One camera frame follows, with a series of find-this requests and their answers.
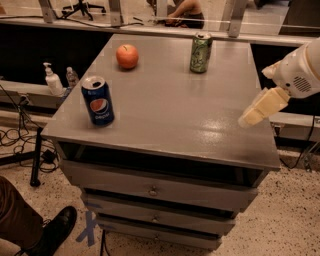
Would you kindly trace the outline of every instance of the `countertop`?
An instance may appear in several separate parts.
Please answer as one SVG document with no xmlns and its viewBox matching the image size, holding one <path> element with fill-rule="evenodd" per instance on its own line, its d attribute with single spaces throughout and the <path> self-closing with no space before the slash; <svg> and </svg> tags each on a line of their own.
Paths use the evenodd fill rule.
<svg viewBox="0 0 320 256">
<path fill-rule="evenodd" d="M 138 66 L 119 68 L 115 52 L 130 43 Z M 42 136 L 85 145 L 278 170 L 270 123 L 243 129 L 237 119 L 261 90 L 249 43 L 214 41 L 206 73 L 189 70 L 191 39 L 115 34 L 82 80 L 98 75 L 111 90 L 115 120 L 95 127 L 81 81 Z"/>
</svg>

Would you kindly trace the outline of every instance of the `drawer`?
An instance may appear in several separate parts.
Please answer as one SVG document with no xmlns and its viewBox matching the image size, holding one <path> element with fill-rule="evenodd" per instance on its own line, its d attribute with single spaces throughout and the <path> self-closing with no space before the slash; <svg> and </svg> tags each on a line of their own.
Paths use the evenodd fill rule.
<svg viewBox="0 0 320 256">
<path fill-rule="evenodd" d="M 255 188 L 67 160 L 62 162 L 61 169 L 71 184 L 81 188 L 232 212 L 244 211 L 257 195 Z"/>
<path fill-rule="evenodd" d="M 178 230 L 170 230 L 166 228 L 154 228 L 141 223 L 112 217 L 102 217 L 97 215 L 97 223 L 102 229 L 109 232 L 144 237 L 154 241 L 165 241 L 210 250 L 216 250 L 221 244 L 221 239 L 216 236 L 206 236 L 198 233 L 184 233 Z"/>
<path fill-rule="evenodd" d="M 155 205 L 146 202 L 125 200 L 115 196 L 100 196 L 83 193 L 81 198 L 87 208 L 95 213 L 104 213 L 147 223 L 179 227 L 200 232 L 226 235 L 235 225 L 234 220 L 201 212 L 179 209 L 179 205 Z"/>
</svg>

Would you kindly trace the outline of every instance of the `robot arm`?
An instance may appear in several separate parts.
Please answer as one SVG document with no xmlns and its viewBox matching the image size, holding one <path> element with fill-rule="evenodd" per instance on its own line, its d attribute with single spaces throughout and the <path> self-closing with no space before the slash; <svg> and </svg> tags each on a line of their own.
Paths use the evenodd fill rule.
<svg viewBox="0 0 320 256">
<path fill-rule="evenodd" d="M 262 73 L 277 85 L 263 89 L 243 112 L 238 123 L 251 127 L 288 105 L 291 97 L 307 98 L 320 92 L 320 38 L 300 46 Z"/>
</svg>

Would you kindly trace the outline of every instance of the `soda can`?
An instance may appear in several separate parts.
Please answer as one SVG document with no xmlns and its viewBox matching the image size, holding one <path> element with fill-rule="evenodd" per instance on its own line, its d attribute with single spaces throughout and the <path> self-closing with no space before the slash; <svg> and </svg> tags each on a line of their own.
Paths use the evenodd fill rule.
<svg viewBox="0 0 320 256">
<path fill-rule="evenodd" d="M 81 86 L 91 122 L 108 125 L 114 120 L 109 86 L 100 76 L 87 77 Z"/>
<path fill-rule="evenodd" d="M 190 70 L 203 73 L 208 70 L 213 38 L 210 33 L 197 33 L 192 39 Z"/>
</svg>

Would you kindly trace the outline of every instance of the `can lid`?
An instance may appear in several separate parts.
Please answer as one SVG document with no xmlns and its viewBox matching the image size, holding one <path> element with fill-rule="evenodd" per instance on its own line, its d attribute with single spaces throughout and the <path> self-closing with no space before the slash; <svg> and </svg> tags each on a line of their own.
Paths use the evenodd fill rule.
<svg viewBox="0 0 320 256">
<path fill-rule="evenodd" d="M 87 77 L 83 83 L 82 87 L 88 90 L 96 90 L 105 84 L 105 80 L 100 76 L 90 76 Z"/>
<path fill-rule="evenodd" d="M 212 35 L 210 33 L 197 32 L 196 37 L 199 39 L 209 39 L 212 37 Z"/>
</svg>

